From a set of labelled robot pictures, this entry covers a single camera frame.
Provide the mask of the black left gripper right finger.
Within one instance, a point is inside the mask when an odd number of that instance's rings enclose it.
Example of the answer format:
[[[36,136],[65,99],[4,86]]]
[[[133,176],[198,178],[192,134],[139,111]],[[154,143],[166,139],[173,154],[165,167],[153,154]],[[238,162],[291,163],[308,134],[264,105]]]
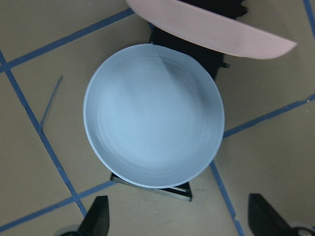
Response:
[[[248,225],[254,236],[289,236],[292,228],[261,194],[249,194]]]

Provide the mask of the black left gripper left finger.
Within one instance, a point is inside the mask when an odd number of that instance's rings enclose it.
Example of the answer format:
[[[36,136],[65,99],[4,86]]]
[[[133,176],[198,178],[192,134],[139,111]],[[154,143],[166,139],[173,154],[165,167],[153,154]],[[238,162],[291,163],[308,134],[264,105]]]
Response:
[[[110,228],[108,196],[97,196],[78,228],[81,236],[107,236]]]

